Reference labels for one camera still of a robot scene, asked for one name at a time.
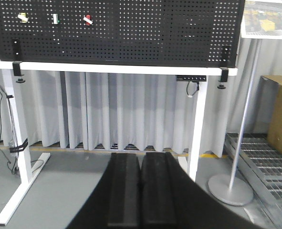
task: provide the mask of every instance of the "perforated panel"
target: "perforated panel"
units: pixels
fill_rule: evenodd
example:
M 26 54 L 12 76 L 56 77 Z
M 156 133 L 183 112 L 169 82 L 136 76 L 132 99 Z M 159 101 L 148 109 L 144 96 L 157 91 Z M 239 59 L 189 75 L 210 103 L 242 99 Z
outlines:
M 23 61 L 235 67 L 243 6 L 243 0 L 0 0 L 2 59 L 15 59 L 11 40 L 19 39 Z

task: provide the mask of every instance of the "curtain fold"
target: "curtain fold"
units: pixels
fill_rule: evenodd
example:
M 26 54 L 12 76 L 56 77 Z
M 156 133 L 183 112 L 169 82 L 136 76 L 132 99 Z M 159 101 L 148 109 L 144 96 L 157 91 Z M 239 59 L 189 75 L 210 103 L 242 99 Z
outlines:
M 222 153 L 225 129 L 237 133 L 254 62 L 255 46 L 241 39 L 238 75 L 229 77 L 219 90 L 219 76 L 210 76 L 200 153 Z M 63 73 L 23 71 L 22 100 L 30 144 L 60 142 L 61 148 L 85 149 L 103 144 L 118 149 L 134 144 L 144 150 L 170 147 L 181 153 L 188 148 L 193 127 L 193 98 L 186 96 L 186 83 L 175 76 L 139 74 Z M 282 41 L 263 40 L 256 69 L 246 132 L 266 133 L 277 88 L 261 75 L 282 75 Z M 11 130 L 7 103 L 1 104 L 2 139 L 7 146 Z

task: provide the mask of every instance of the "poster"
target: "poster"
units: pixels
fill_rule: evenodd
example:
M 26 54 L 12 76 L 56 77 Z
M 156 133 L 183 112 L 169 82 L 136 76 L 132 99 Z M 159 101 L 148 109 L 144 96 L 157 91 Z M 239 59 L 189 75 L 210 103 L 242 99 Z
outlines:
M 246 0 L 241 36 L 282 39 L 282 0 Z

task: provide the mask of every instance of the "power cord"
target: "power cord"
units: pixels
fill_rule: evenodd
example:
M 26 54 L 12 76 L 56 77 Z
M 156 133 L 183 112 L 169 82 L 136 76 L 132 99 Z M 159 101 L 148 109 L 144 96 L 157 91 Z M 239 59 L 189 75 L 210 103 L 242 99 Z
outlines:
M 37 162 L 37 161 L 41 161 L 41 162 L 42 162 L 42 164 L 41 164 L 38 168 L 40 168 L 41 166 L 43 166 L 44 161 L 43 161 L 43 160 L 41 160 L 41 159 L 38 159 L 38 160 L 33 160 L 33 161 L 31 161 L 31 163 L 33 163 L 33 162 Z
M 196 88 L 196 91 L 195 91 L 193 94 L 189 94 L 189 93 L 188 93 L 188 86 L 189 86 L 189 83 L 190 83 L 190 81 L 189 81 L 188 84 L 187 84 L 187 95 L 188 95 L 188 98 L 192 98 L 192 97 L 196 94 L 196 92 L 199 91 L 199 82 L 196 82 L 196 83 L 197 83 L 197 88 Z
M 7 93 L 5 92 L 4 88 L 1 85 L 0 85 L 0 96 L 1 96 L 1 98 L 0 98 L 0 141 L 1 141 L 1 137 L 2 137 L 1 102 L 2 102 L 2 99 L 3 99 L 3 93 L 6 95 L 7 102 L 8 102 L 8 105 L 9 105 L 12 136 L 13 136 L 14 144 L 17 146 L 17 137 L 16 137 L 16 131 L 15 131 L 15 125 L 14 125 L 14 122 L 13 122 L 10 98 L 8 97 Z M 12 166 L 12 168 L 10 168 L 9 165 L 11 164 L 11 161 L 9 160 L 9 158 L 6 156 L 6 154 L 4 153 L 4 151 L 1 148 L 0 148 L 0 151 L 3 153 L 4 157 L 7 159 L 7 167 L 11 171 L 11 174 L 13 174 L 13 175 L 17 174 L 18 173 L 17 171 L 19 170 L 18 166 L 17 166 L 19 153 L 16 154 L 13 166 Z

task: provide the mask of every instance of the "gray floor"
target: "gray floor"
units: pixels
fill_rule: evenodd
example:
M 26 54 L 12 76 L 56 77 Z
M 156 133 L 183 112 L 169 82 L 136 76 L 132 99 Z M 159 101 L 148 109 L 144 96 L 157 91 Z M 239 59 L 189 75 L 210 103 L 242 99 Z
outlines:
M 37 159 L 41 153 L 32 151 L 32 159 Z M 49 161 L 5 228 L 65 228 L 99 181 L 109 157 L 110 154 L 101 152 L 51 152 Z M 201 158 L 197 183 L 207 190 L 208 179 L 216 173 L 230 173 L 228 160 Z M 6 160 L 0 152 L 0 212 L 19 184 L 20 178 L 10 174 L 6 167 Z M 245 209 L 227 207 L 249 219 L 245 209 L 254 211 L 258 204 L 254 200 L 245 206 Z M 258 222 L 265 222 L 265 219 L 259 218 Z

